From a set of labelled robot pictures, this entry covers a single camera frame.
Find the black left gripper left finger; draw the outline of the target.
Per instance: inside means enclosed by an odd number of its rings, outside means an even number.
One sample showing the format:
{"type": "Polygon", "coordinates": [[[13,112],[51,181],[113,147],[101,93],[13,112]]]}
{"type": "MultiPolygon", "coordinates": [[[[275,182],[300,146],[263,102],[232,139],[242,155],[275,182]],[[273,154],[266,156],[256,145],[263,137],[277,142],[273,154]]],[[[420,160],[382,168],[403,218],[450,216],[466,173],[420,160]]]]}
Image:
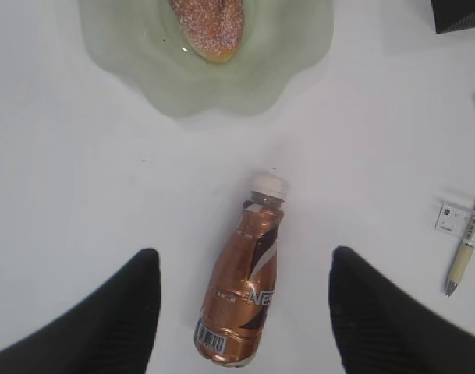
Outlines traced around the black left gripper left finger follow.
{"type": "Polygon", "coordinates": [[[1,350],[0,373],[144,373],[160,309],[160,257],[142,249],[78,305],[1,350]]]}

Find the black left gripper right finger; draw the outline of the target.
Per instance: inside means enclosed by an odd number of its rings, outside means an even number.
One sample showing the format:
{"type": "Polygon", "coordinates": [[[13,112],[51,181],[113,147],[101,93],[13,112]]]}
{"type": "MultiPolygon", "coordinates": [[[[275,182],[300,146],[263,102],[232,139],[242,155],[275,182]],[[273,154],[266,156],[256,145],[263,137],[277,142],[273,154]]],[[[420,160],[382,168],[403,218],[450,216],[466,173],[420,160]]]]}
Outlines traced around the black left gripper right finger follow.
{"type": "Polygon", "coordinates": [[[421,305],[350,247],[332,253],[328,303],[347,373],[475,373],[475,336],[421,305]]]}

